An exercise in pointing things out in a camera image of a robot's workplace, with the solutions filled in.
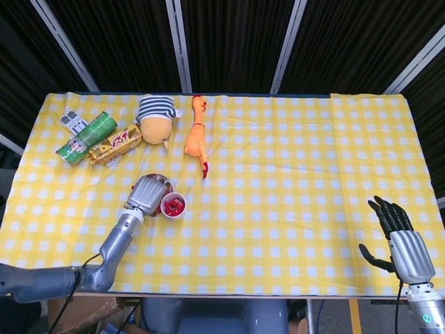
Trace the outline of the left grey five-finger robot hand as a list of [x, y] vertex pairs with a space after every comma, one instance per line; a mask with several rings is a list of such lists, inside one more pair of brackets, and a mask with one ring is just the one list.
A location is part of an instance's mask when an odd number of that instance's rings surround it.
[[133, 185], [124, 206], [129, 209], [137, 208], [146, 216], [156, 216], [168, 189], [168, 180], [163, 175], [144, 175]]

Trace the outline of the right grey five-finger robot hand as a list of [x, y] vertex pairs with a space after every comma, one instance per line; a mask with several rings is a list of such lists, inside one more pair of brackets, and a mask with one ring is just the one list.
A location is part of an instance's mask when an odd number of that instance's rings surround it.
[[374, 257], [364, 244], [359, 245], [363, 258], [372, 266], [395, 273], [408, 285], [429, 283], [436, 274], [426, 244], [410, 221], [407, 212], [396, 203], [378, 196], [369, 200], [375, 212], [391, 253], [390, 260]]

